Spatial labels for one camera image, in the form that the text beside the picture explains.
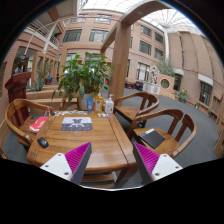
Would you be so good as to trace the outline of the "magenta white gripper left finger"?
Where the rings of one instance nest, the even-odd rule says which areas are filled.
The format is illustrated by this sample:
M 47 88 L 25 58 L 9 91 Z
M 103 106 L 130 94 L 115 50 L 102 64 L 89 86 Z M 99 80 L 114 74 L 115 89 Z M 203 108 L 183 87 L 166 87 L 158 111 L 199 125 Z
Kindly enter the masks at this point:
M 88 142 L 66 154 L 55 154 L 41 166 L 41 169 L 79 185 L 91 153 L 92 145 Z

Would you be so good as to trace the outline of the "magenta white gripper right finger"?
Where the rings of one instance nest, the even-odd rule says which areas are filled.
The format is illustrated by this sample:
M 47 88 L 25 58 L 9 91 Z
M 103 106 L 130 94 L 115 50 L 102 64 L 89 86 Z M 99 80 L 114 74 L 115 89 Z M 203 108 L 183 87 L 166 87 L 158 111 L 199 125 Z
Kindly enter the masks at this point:
M 147 185 L 182 169 L 168 154 L 157 154 L 151 149 L 133 144 L 133 154 L 142 177 L 142 184 Z

